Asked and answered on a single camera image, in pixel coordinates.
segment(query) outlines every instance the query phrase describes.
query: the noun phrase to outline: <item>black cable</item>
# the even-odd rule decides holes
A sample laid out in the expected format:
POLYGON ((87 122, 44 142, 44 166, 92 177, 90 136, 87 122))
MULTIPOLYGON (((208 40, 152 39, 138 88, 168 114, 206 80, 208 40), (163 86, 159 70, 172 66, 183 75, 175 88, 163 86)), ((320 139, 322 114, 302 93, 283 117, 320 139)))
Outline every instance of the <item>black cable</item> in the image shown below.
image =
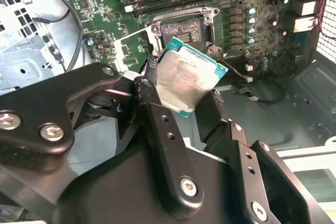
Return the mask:
MULTIPOLYGON (((263 99, 260 99, 259 97, 256 97, 250 90, 244 90, 242 94, 244 94, 245 96, 247 96, 252 101, 256 101, 256 102, 262 103, 262 104, 276 104, 276 103, 282 101, 283 98, 286 96, 286 92, 285 92, 284 88, 279 83, 277 83, 276 81, 274 81, 273 79, 269 79, 268 78, 268 80, 272 84, 274 84, 274 86, 276 86, 278 88, 278 90, 280 91, 278 97, 276 97, 275 99, 273 99, 273 100, 263 100, 263 99)), ((240 90, 243 88, 242 86, 240 86, 239 84, 236 84, 236 83, 233 84, 233 86, 237 87, 240 90)))
POLYGON ((75 23, 77 24, 77 26, 79 27, 79 37, 78 37, 78 40, 77 40, 77 44, 76 44, 76 47, 75 47, 75 52, 73 53, 73 57, 70 61, 70 64, 67 68, 67 72, 72 70, 76 64, 76 61, 78 60, 78 56, 79 56, 79 52, 80 52, 80 47, 81 47, 81 44, 82 44, 82 38, 83 38, 83 24, 80 20, 80 17, 78 16, 78 14, 76 13, 75 9, 66 1, 66 0, 61 0, 67 7, 68 9, 70 10, 71 14, 73 15, 74 17, 74 20, 75 20, 75 23))
POLYGON ((39 17, 34 17, 34 18, 32 18, 32 20, 36 21, 36 22, 44 23, 44 24, 57 23, 57 22, 62 21, 66 17, 68 17, 69 14, 70 14, 70 9, 68 9, 67 12, 62 17, 60 17, 59 19, 56 19, 56 20, 50 20, 50 19, 39 18, 39 17))

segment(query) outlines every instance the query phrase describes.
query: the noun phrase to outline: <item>integrated circuit chip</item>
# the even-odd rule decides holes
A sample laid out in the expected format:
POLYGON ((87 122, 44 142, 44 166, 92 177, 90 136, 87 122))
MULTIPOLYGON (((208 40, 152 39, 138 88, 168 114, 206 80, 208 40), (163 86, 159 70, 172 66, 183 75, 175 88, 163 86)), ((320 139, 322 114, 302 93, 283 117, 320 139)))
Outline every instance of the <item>integrated circuit chip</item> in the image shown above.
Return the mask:
POLYGON ((175 37, 198 51, 206 50, 204 25, 200 18, 161 25, 161 34, 165 46, 175 37))
POLYGON ((82 9, 90 7, 88 0, 79 0, 78 3, 82 9))

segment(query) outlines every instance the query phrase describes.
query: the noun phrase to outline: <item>black bracket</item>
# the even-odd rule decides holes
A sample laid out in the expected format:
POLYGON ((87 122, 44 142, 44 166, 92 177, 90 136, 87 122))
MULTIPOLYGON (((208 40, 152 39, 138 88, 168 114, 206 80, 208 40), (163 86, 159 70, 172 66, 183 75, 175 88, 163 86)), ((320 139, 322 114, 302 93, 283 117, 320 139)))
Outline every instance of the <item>black bracket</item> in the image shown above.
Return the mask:
POLYGON ((269 208, 257 155, 249 148, 243 128, 228 119, 219 92, 209 92, 195 113, 206 151, 230 166, 233 218, 238 223, 280 223, 269 208))

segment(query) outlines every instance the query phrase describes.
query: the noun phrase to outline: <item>black metal arm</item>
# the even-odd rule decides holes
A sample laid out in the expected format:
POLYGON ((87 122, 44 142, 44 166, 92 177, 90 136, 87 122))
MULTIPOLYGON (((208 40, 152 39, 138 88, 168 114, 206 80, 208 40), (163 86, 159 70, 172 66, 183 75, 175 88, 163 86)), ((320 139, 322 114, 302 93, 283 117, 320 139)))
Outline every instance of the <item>black metal arm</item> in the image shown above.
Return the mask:
POLYGON ((154 83, 95 63, 0 97, 0 191, 54 224, 332 223, 269 146, 251 147, 215 90, 185 147, 154 83), (77 176, 74 130, 117 119, 119 155, 77 176))

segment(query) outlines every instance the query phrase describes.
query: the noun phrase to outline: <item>green circuit board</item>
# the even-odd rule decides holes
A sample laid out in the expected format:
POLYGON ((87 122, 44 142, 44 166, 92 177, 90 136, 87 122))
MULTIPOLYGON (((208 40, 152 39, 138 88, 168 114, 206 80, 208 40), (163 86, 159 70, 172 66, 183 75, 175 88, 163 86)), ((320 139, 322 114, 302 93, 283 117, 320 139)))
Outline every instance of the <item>green circuit board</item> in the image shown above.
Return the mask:
MULTIPOLYGON (((290 70, 293 59, 284 52, 292 46, 291 35, 282 36, 278 30, 284 26, 285 13, 289 3, 278 0, 67 0, 78 12, 84 25, 84 34, 90 40, 90 56, 120 69, 114 41, 131 35, 152 24, 159 15, 167 16, 184 10, 197 10, 206 7, 216 10, 212 17, 200 12, 177 15, 162 19, 158 27, 161 48, 168 39, 176 37, 183 42, 195 45, 215 60, 236 59, 250 62, 254 75, 262 74, 262 60, 267 57, 272 63, 281 62, 290 70), (277 25, 270 25, 270 20, 277 25)), ((141 32, 122 41, 122 61, 126 68, 139 71, 146 58, 153 54, 155 43, 149 40, 148 33, 141 32)))

